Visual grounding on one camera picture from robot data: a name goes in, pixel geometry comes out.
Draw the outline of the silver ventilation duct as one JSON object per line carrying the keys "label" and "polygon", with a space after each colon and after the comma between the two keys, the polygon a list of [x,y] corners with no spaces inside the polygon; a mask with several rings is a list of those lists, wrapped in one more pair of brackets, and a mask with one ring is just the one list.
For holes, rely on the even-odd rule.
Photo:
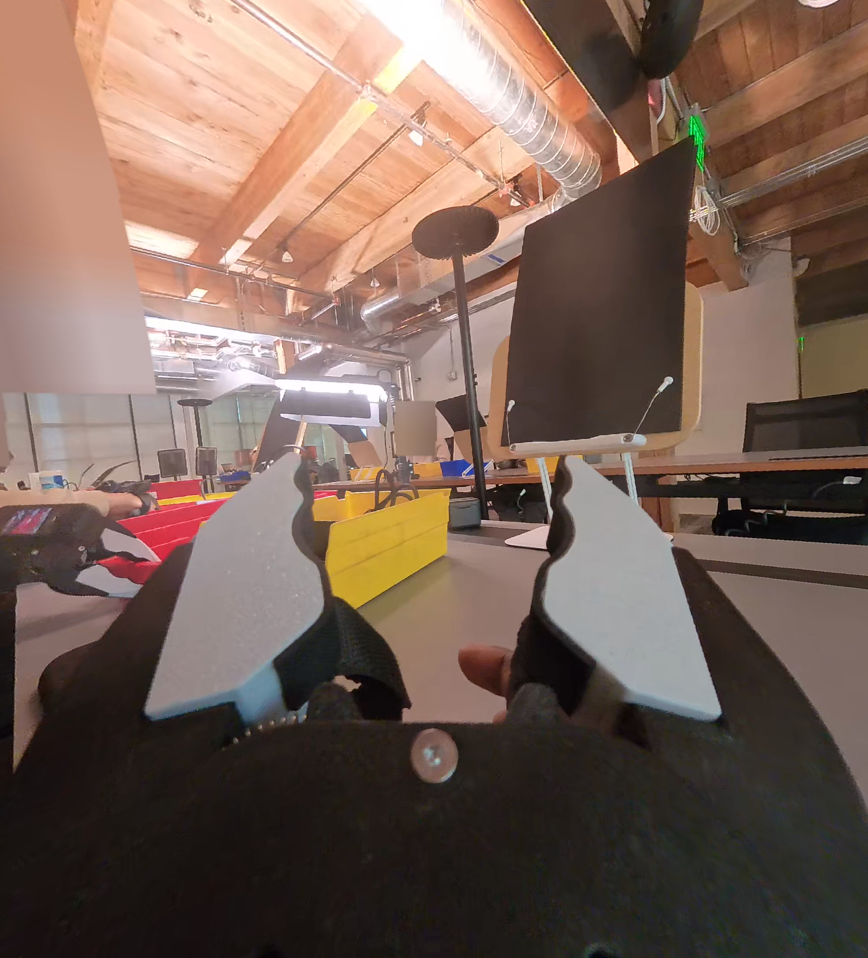
{"label": "silver ventilation duct", "polygon": [[428,64],[545,171],[567,201],[601,183],[599,155],[460,2],[434,2]]}

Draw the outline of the black office chair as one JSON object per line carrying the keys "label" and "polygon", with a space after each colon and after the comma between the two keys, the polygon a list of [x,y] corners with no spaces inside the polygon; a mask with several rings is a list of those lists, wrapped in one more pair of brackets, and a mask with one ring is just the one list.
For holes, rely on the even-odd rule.
{"label": "black office chair", "polygon": [[[868,389],[796,401],[748,403],[744,425],[745,452],[845,449],[868,446]],[[712,532],[772,540],[868,545],[868,500],[851,497],[824,500],[847,477],[835,473],[782,473],[770,479],[760,473],[741,476],[739,483],[777,488],[800,481],[809,487],[802,500],[740,499],[730,509],[717,501]]]}

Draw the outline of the black pole stand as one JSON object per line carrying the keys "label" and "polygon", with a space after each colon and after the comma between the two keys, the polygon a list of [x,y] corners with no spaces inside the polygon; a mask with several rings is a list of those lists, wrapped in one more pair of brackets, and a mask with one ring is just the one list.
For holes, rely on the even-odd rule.
{"label": "black pole stand", "polygon": [[416,225],[412,233],[412,243],[418,254],[435,260],[449,260],[452,266],[464,365],[465,402],[471,445],[470,461],[473,465],[474,485],[481,520],[488,519],[488,490],[480,434],[477,377],[469,323],[464,259],[484,252],[495,242],[498,233],[499,221],[496,215],[489,210],[471,205],[456,206],[431,213]]}

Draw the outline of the studio softbox light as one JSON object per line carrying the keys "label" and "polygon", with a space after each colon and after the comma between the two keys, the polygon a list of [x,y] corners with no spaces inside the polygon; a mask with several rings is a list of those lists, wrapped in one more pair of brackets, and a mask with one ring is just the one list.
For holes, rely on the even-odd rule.
{"label": "studio softbox light", "polygon": [[278,412],[286,420],[317,425],[385,427],[390,402],[385,384],[364,377],[282,377]]}

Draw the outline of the person's right hand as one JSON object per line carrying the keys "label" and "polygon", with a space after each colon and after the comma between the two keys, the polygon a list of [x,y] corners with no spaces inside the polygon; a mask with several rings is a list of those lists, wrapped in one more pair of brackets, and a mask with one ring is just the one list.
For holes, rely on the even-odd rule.
{"label": "person's right hand", "polygon": [[507,718],[510,701],[513,652],[490,645],[472,644],[459,650],[458,661],[464,677],[476,687],[499,697],[504,707],[494,716],[495,724]]}

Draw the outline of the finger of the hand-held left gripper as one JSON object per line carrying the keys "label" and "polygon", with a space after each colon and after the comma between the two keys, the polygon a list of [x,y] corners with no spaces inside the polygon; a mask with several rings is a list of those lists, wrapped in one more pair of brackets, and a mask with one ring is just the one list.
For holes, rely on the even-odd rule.
{"label": "finger of the hand-held left gripper", "polygon": [[103,532],[100,546],[96,548],[96,563],[110,561],[136,561],[158,564],[161,560],[155,552],[140,538],[134,535],[119,521],[108,516],[103,518]]}
{"label": "finger of the hand-held left gripper", "polygon": [[143,560],[106,559],[80,570],[75,581],[105,596],[127,600],[143,584]]}

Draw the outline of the black board on white stand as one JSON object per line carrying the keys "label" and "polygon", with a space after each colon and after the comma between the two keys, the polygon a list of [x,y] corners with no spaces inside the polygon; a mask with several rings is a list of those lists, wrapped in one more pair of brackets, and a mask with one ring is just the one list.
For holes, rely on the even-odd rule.
{"label": "black board on white stand", "polygon": [[687,282],[691,138],[525,229],[488,437],[514,459],[674,449],[699,424],[703,303]]}

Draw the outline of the red plastic bin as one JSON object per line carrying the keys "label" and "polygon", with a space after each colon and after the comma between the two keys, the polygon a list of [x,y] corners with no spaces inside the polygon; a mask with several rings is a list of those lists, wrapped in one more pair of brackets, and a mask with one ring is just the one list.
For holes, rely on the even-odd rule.
{"label": "red plastic bin", "polygon": [[152,557],[108,557],[100,565],[116,579],[142,585],[172,552],[190,543],[201,526],[234,498],[236,495],[231,493],[221,498],[167,506],[119,521],[119,528],[132,534]]}

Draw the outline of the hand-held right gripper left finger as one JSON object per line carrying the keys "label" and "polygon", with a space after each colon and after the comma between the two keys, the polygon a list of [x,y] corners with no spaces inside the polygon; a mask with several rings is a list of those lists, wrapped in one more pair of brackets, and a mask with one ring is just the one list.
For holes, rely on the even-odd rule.
{"label": "hand-held right gripper left finger", "polygon": [[284,451],[201,527],[145,702],[150,719],[232,704],[244,723],[302,720],[335,677],[312,505],[305,461]]}

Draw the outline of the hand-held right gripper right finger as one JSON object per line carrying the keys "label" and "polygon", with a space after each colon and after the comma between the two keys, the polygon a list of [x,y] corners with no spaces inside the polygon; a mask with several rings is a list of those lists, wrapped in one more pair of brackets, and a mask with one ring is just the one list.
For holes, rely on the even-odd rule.
{"label": "hand-held right gripper right finger", "polygon": [[560,460],[532,611],[624,703],[703,722],[722,709],[667,533],[578,456]]}

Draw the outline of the yellow plastic bin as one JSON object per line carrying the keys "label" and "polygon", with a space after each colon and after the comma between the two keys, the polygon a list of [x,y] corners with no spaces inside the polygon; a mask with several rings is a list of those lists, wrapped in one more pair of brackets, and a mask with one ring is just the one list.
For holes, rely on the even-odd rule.
{"label": "yellow plastic bin", "polygon": [[449,491],[422,490],[418,497],[373,510],[374,494],[344,498],[317,493],[313,518],[327,522],[324,566],[333,595],[359,608],[447,553]]}

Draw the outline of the wooden desk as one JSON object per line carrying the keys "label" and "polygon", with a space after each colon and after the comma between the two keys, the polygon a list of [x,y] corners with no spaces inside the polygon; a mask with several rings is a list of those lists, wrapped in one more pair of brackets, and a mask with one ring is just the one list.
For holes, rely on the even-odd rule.
{"label": "wooden desk", "polygon": [[633,473],[642,498],[868,500],[868,446],[643,456]]}

